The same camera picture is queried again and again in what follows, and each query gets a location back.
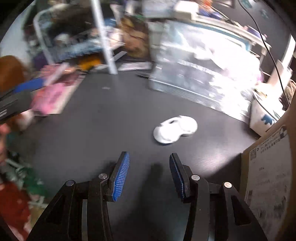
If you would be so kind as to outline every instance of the black and blue tool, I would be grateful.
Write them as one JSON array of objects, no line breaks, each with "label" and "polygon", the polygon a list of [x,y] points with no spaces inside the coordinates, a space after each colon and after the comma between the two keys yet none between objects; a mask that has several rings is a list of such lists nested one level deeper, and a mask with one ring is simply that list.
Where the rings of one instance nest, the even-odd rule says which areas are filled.
[{"label": "black and blue tool", "polygon": [[183,241],[267,241],[256,217],[229,182],[208,183],[170,155],[170,171],[178,197],[191,203]]},{"label": "black and blue tool", "polygon": [[91,181],[67,181],[48,204],[27,241],[82,241],[82,204],[87,199],[88,241],[112,241],[107,202],[121,196],[129,167],[129,153],[122,152],[110,173]]}]

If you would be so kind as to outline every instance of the black table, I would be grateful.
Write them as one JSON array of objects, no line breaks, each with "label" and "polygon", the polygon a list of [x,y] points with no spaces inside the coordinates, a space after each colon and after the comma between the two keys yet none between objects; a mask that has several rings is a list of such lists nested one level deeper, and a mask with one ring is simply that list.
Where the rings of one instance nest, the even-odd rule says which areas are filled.
[{"label": "black table", "polygon": [[[193,117],[198,130],[160,145],[153,129],[178,116]],[[115,241],[182,240],[189,205],[182,204],[169,170],[169,155],[214,183],[240,179],[239,153],[256,140],[247,124],[179,97],[150,90],[135,72],[90,74],[60,115],[40,123],[33,166],[51,194],[69,179],[99,175],[122,151],[130,168],[118,202],[109,203]]]}]

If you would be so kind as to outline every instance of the yellow object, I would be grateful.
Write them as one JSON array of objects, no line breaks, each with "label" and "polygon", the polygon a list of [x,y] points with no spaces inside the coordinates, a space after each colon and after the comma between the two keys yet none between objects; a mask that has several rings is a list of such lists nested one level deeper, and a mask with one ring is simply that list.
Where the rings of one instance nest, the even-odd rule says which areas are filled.
[{"label": "yellow object", "polygon": [[81,60],[79,60],[78,66],[81,70],[89,70],[94,66],[101,64],[102,61],[98,55],[89,55],[84,56]]}]

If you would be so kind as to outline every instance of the white pole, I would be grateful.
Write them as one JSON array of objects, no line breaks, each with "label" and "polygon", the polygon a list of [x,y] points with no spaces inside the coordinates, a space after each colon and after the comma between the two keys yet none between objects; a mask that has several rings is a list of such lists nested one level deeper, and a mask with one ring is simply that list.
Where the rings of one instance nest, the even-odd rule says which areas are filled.
[{"label": "white pole", "polygon": [[104,18],[103,18],[101,4],[99,0],[91,0],[91,6],[92,6],[93,15],[94,15],[94,21],[96,23],[98,32],[100,33],[101,42],[103,44],[103,53],[109,67],[109,73],[117,74],[117,69],[112,58],[109,41],[105,33],[105,25],[104,25]]}]

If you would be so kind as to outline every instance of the pink object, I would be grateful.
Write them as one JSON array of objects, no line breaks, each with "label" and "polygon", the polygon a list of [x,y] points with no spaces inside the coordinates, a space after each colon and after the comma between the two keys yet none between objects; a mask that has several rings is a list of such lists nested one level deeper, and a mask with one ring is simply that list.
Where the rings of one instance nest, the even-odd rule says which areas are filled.
[{"label": "pink object", "polygon": [[33,101],[32,109],[39,111],[44,115],[48,115],[55,108],[57,99],[61,96],[65,88],[64,83],[56,83],[46,86],[40,93],[38,93]]}]

